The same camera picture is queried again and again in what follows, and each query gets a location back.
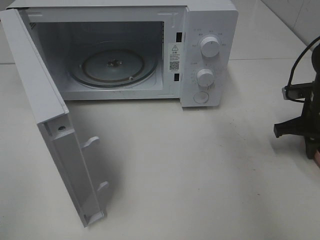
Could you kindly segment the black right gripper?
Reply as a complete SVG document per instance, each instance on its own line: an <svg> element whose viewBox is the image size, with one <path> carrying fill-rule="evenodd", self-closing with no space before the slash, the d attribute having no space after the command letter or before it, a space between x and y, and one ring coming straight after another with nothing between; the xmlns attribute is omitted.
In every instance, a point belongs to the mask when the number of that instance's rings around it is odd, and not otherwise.
<svg viewBox="0 0 320 240"><path fill-rule="evenodd" d="M305 98L303 116L277 123L273 126L276 138L283 135L304 136L305 152L308 159L314 159L320 148L320 75L315 80L303 84L302 94Z"/></svg>

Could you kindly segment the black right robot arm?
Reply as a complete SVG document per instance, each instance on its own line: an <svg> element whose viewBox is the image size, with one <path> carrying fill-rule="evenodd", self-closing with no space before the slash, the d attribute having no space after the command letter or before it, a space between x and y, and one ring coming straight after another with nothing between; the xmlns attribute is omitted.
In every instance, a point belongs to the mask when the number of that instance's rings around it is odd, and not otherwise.
<svg viewBox="0 0 320 240"><path fill-rule="evenodd" d="M320 47L317 46L311 55L315 70L313 82L294 84L290 97L304 98L301 116L277 123L273 127L276 138L283 135L303 136L305 152L308 159L313 159L320 149Z"/></svg>

